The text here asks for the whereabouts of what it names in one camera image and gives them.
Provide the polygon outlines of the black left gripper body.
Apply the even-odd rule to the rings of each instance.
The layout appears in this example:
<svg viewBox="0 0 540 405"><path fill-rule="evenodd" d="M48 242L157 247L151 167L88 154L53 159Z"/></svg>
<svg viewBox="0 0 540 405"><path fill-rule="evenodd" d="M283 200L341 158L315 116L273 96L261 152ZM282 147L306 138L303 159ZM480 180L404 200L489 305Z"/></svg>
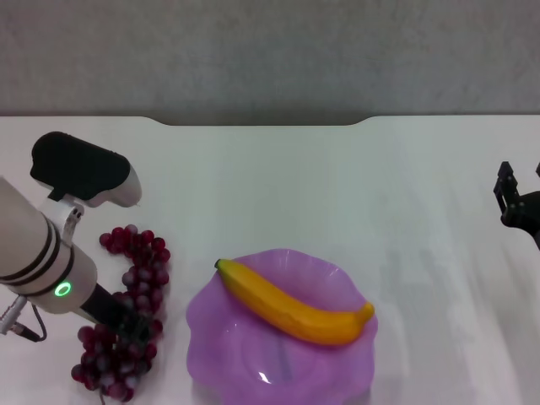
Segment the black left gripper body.
<svg viewBox="0 0 540 405"><path fill-rule="evenodd" d="M95 285L90 297L81 305L81 310L113 332L132 333L135 330L132 310L100 284Z"/></svg>

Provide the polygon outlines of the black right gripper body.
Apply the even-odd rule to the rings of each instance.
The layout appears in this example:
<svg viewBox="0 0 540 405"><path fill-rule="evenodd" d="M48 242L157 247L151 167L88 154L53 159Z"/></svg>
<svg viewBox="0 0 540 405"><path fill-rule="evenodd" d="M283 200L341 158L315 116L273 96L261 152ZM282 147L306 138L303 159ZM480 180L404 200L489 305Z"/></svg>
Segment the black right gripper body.
<svg viewBox="0 0 540 405"><path fill-rule="evenodd" d="M523 230L539 246L539 192L499 197L500 220L508 228Z"/></svg>

